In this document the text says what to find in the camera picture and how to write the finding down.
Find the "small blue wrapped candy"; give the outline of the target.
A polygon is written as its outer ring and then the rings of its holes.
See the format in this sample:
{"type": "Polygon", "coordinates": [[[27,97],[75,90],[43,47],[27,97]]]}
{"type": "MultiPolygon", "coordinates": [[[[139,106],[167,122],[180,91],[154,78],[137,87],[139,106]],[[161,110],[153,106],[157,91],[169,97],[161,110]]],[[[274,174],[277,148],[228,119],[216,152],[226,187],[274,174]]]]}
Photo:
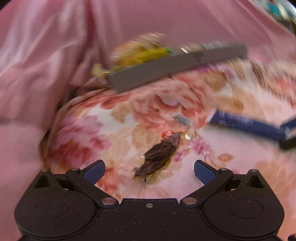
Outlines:
{"type": "Polygon", "coordinates": [[[183,125],[183,126],[191,126],[191,121],[180,114],[175,114],[173,116],[175,122],[183,125]]]}

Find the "dark dried fruit packet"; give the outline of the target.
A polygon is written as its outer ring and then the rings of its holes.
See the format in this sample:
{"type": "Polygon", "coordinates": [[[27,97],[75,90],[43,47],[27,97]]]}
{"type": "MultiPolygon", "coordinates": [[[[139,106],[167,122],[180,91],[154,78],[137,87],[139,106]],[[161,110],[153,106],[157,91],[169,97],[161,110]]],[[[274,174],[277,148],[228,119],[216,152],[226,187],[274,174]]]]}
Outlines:
{"type": "Polygon", "coordinates": [[[147,181],[165,168],[175,154],[180,144],[180,138],[180,133],[164,132],[160,142],[143,154],[144,163],[140,167],[135,167],[133,177],[147,181]]]}

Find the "pink satin drape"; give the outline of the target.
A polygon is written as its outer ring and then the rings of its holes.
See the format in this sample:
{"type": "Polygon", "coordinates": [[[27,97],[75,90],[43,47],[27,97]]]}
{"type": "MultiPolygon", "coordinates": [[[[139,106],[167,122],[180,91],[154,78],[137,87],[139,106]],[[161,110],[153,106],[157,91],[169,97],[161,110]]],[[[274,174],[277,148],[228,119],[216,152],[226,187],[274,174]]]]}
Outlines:
{"type": "Polygon", "coordinates": [[[295,57],[295,36],[251,1],[11,1],[1,10],[1,240],[20,238],[15,206],[51,170],[42,150],[58,112],[109,90],[93,65],[154,32],[171,48],[242,42],[246,59],[295,57]]]}

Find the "grey cartoon snack tray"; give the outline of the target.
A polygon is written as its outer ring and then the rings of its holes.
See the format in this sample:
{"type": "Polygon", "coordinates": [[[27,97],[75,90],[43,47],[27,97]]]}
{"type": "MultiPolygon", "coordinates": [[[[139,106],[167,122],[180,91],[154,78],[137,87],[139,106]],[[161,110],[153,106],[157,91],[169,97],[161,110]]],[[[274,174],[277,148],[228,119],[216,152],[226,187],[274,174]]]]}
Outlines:
{"type": "Polygon", "coordinates": [[[246,56],[247,46],[240,42],[186,45],[170,56],[107,74],[106,80],[111,88],[122,93],[194,67],[246,56]]]}

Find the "blue long snack packet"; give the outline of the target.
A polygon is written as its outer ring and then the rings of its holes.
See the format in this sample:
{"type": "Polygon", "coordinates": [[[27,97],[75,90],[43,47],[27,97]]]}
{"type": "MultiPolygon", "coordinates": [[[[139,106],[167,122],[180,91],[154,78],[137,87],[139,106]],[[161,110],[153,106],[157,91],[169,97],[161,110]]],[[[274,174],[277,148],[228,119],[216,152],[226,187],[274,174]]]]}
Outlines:
{"type": "Polygon", "coordinates": [[[248,116],[229,113],[222,110],[212,112],[206,119],[207,123],[233,128],[256,136],[279,141],[284,138],[280,126],[273,126],[254,120],[248,116]]]}

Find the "floral pink tablecloth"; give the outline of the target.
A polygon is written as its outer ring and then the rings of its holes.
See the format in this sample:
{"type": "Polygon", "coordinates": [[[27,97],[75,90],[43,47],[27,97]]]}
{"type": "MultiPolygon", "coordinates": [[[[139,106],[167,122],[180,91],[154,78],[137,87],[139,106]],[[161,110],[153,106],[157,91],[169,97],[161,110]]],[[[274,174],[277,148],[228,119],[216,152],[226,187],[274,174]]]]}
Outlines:
{"type": "Polygon", "coordinates": [[[84,94],[58,112],[42,153],[55,173],[102,159],[106,173],[97,186],[118,200],[188,195],[202,185],[193,172],[197,159],[234,173],[258,169],[283,205],[279,235],[286,239],[295,233],[295,150],[208,125],[206,117],[215,109],[275,126],[286,123],[295,116],[295,57],[236,59],[127,93],[101,89],[84,94]],[[175,122],[175,114],[191,126],[175,122]],[[134,178],[143,154],[167,131],[181,134],[170,163],[147,181],[134,178]]]}

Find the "clear bag of snacks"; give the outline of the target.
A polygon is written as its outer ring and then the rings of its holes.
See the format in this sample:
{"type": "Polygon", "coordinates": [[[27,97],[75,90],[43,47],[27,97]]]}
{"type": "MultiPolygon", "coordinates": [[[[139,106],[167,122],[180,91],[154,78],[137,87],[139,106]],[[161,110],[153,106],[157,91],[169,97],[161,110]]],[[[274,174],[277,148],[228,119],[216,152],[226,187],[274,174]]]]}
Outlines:
{"type": "Polygon", "coordinates": [[[171,48],[162,45],[165,38],[166,35],[159,32],[138,35],[111,51],[109,55],[111,66],[108,69],[96,63],[93,65],[91,75],[104,78],[108,74],[168,57],[173,51],[171,48]]]}

